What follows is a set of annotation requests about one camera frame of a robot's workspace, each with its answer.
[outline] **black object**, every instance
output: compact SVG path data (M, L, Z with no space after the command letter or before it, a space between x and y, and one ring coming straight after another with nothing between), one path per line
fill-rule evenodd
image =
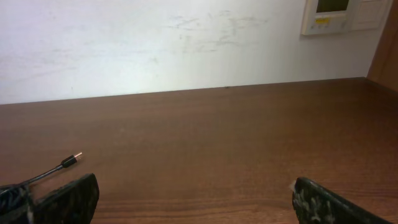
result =
M300 224L390 223L304 177L294 185L293 207Z
M70 182L34 203L28 185L0 187L0 223L88 224L100 196L94 174Z

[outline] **white wall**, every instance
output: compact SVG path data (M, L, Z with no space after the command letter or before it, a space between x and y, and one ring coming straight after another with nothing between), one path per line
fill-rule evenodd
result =
M1 0L0 104L366 76L382 27L300 36L305 0Z

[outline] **wooden door frame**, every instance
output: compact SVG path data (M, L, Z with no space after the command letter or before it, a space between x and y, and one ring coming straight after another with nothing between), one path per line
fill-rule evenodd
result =
M371 68L367 78L376 83L383 73L385 63L390 56L394 39L398 35L398 0L392 0L386 25L379 41L376 53L374 54Z

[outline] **wall-mounted control panel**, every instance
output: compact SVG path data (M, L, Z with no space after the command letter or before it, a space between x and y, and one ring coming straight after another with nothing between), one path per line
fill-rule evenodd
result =
M377 28L389 0L307 0L302 34Z

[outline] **yellow label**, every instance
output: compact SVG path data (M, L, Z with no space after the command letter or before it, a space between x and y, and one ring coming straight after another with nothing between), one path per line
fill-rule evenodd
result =
M315 19L316 24L325 24L329 23L329 18Z

